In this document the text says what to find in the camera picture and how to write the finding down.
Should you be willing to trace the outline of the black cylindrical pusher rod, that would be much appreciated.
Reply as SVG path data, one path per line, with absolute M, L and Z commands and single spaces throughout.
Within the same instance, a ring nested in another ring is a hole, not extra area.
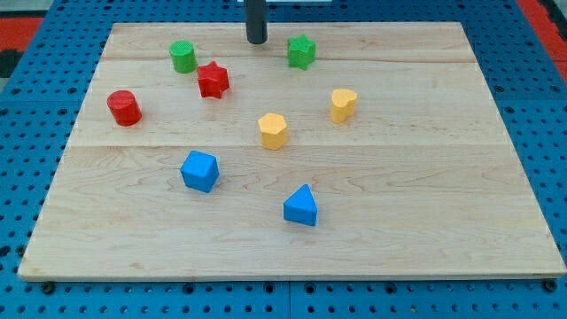
M 245 30 L 247 41 L 263 44 L 268 39 L 266 0 L 244 0 Z

